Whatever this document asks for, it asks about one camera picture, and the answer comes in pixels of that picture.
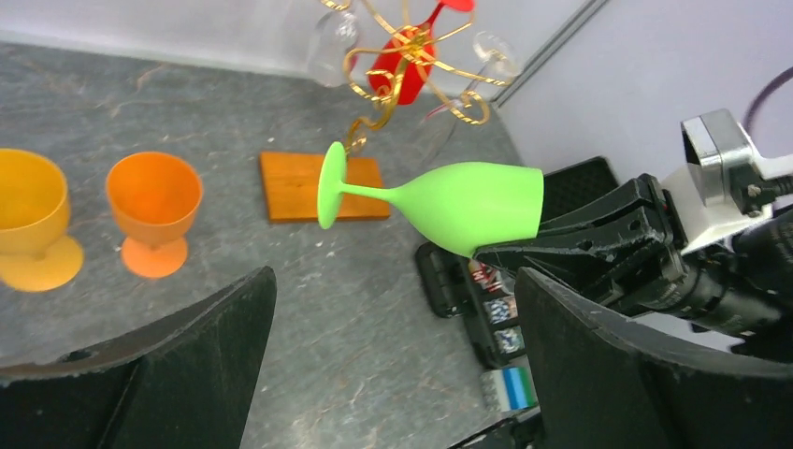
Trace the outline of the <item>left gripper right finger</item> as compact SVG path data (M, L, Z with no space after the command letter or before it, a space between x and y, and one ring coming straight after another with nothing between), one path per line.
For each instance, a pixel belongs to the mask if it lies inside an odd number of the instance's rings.
M538 448L788 448L792 368L644 326L524 268Z

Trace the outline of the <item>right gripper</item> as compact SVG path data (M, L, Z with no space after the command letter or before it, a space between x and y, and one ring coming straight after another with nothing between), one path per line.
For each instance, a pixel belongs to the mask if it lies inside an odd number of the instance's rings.
M473 259L513 277L534 268L602 306L640 316L649 310L633 295L659 276L659 259L679 230L668 192L641 174L543 222L534 239L485 245Z

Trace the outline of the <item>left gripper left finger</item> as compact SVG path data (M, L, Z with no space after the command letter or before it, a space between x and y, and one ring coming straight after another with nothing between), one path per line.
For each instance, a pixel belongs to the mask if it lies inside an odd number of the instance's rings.
M115 339L2 368L2 446L238 447L276 298L258 268Z

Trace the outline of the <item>green wine glass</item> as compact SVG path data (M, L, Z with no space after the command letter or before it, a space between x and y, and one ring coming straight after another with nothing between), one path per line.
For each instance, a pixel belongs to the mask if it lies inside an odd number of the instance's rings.
M345 194L385 201L426 239L471 258L485 245L537 236L544 199L544 176L533 167L462 162L427 171L398 187L377 188L346 182L343 145L332 143L324 156L316 210L321 228L337 220Z

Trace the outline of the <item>orange wine glass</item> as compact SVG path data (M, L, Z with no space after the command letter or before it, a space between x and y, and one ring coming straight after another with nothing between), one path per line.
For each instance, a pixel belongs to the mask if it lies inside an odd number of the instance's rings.
M109 171L106 193L124 234L121 259L126 268L149 279L178 271L188 258L185 235L203 198L195 169L172 154L134 153Z

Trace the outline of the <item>yellow wine glass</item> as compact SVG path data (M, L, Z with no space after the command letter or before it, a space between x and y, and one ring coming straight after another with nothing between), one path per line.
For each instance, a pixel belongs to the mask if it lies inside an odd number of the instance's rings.
M67 179L51 159L1 150L1 281L23 292L45 292L81 270L83 250L67 233Z

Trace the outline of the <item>clear flute glass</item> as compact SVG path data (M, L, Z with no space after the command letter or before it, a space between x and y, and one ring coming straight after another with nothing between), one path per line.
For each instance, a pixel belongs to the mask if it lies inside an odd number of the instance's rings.
M458 124L482 125L490 118L486 97L508 87L519 73L512 45L492 32L480 32L472 48L483 63L462 93L431 109L417 129L419 165L429 165L448 142Z

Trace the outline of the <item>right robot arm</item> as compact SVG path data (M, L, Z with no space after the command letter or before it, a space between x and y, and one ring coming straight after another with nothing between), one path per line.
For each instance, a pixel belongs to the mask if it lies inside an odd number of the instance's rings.
M577 210L545 220L533 239L478 248L474 257L509 275L533 268L578 295L628 317L657 312L735 337L732 352L792 359L792 267L771 262L759 231L735 248L684 253L677 203L647 174Z

